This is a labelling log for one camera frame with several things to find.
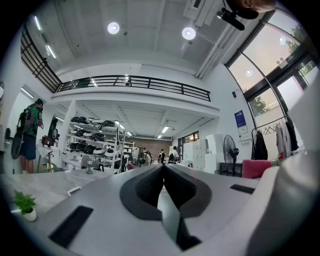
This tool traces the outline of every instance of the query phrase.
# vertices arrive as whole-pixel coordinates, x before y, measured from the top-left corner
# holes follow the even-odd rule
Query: standing fan
[[[232,176],[235,176],[236,172],[237,155],[239,155],[239,149],[236,148],[234,139],[230,135],[225,136],[223,140],[224,162],[233,163]]]

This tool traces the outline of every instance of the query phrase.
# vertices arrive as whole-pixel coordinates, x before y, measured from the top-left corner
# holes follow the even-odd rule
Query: blue sign
[[[242,110],[235,113],[234,116],[235,116],[236,126],[238,128],[246,125],[245,115]]]

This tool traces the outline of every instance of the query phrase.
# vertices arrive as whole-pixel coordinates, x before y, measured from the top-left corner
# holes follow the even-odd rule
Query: tree
[[[261,98],[261,96],[255,97],[253,100],[251,100],[250,105],[255,117],[270,110],[270,108],[266,107],[267,104]]]
[[[296,38],[298,41],[303,42],[303,40],[306,37],[306,33],[302,27],[299,25],[295,25],[293,28],[291,28],[291,33],[290,33],[294,38]],[[289,52],[292,54],[297,48],[298,44],[296,42],[287,40],[286,41],[288,47],[289,47]],[[315,64],[313,61],[310,61],[307,65],[305,65],[300,72],[305,76],[308,74],[313,68],[315,67]]]

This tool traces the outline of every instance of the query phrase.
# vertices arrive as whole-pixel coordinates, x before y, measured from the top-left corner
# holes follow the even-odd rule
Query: potted plant
[[[15,205],[20,208],[21,214],[30,222],[33,222],[37,218],[34,202],[36,198],[31,198],[31,194],[24,195],[22,192],[15,190]]]

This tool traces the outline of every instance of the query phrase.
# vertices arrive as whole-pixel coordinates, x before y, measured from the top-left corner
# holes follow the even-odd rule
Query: white pot
[[[30,213],[26,213],[25,215],[23,215],[27,221],[30,221],[30,222],[34,222],[37,218],[37,212],[36,212],[36,209],[32,209],[33,211],[30,212]]]

